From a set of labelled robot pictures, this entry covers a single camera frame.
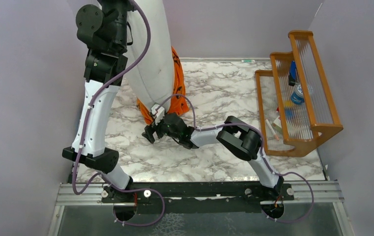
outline red wire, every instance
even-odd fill
[[[277,200],[275,200],[275,202],[274,202],[275,208],[276,208],[277,201],[279,200],[280,197],[281,197],[281,195],[279,195]]]
[[[135,193],[135,207],[138,206],[138,194]]]

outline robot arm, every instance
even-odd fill
[[[247,127],[247,124],[240,119],[229,116],[225,121],[225,126],[210,127],[197,130],[187,126],[182,118],[175,113],[166,114],[158,122],[152,123],[145,128],[142,134],[151,143],[155,142],[153,137],[156,133],[158,138],[164,135],[172,137],[174,141],[187,149],[200,148],[208,144],[222,144],[237,158],[249,162],[252,169],[257,173],[260,183],[279,193],[284,179],[272,172],[265,164],[260,153],[262,145],[261,136]],[[270,168],[275,168],[267,160]]]
[[[126,67],[128,59],[123,55],[127,52],[126,20],[128,11],[133,11],[134,8],[128,0],[99,0],[99,2],[102,9],[95,5],[86,5],[79,10],[76,17],[77,37],[88,47],[84,72],[86,92],[77,135],[72,146],[63,149],[62,156],[76,161],[80,152],[80,163],[101,172],[114,186],[127,189],[132,179],[117,163],[118,152],[105,147],[107,121],[122,78],[105,88],[92,105],[90,101],[100,87]],[[153,64],[154,61],[156,60],[152,57],[150,60],[144,59],[143,63]],[[164,100],[166,97],[163,95],[162,98],[155,97],[153,100]],[[88,109],[91,114],[86,120]],[[174,113],[164,115],[163,107],[158,111],[153,107],[151,110],[154,111],[155,122],[147,126],[143,133],[151,143],[155,141],[154,133],[158,138],[168,135],[185,148],[199,148],[207,144],[221,143],[236,157],[249,162],[263,186],[274,190],[276,194],[279,193],[283,178],[271,173],[264,164],[263,157],[259,153],[261,137],[253,130],[235,125],[197,131],[185,125],[184,121]],[[245,124],[235,117],[229,117],[225,123]],[[81,137],[83,127],[86,127],[86,134]]]

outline white wall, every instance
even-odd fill
[[[374,235],[374,0],[325,0],[310,26],[344,130],[319,148],[357,236]]]
[[[307,30],[323,0],[164,0],[180,57],[267,58],[290,51],[288,32]]]
[[[76,30],[66,0],[0,1],[0,236],[48,231],[84,95]]]

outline marble tabletop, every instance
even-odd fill
[[[194,105],[197,125],[222,124],[230,116],[259,128],[255,70],[271,69],[269,61],[183,62],[186,95]],[[192,112],[182,116],[192,125]],[[149,143],[142,136],[143,117],[136,97],[123,80],[106,130],[106,146],[119,151],[119,164],[134,181],[241,181],[258,180],[250,165],[233,156],[222,145],[188,150],[169,137]],[[309,180],[324,180],[317,151],[306,157],[270,157],[282,174],[294,171]],[[78,182],[87,182],[95,173],[79,166]],[[285,180],[300,180],[288,175]]]

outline orange fabric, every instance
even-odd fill
[[[184,72],[182,71],[181,61],[179,60],[178,54],[176,53],[175,49],[173,47],[173,61],[174,61],[174,88],[173,88],[173,94],[182,94],[185,95],[185,84],[184,84]],[[139,110],[141,111],[145,122],[147,124],[151,124],[153,121],[153,118],[150,116],[150,111],[145,107],[144,104],[138,99],[137,106]],[[185,98],[181,96],[174,96],[171,98],[171,105],[170,109],[168,110],[169,113],[176,113],[178,116],[186,113],[189,111],[190,108],[187,105],[187,101]]]

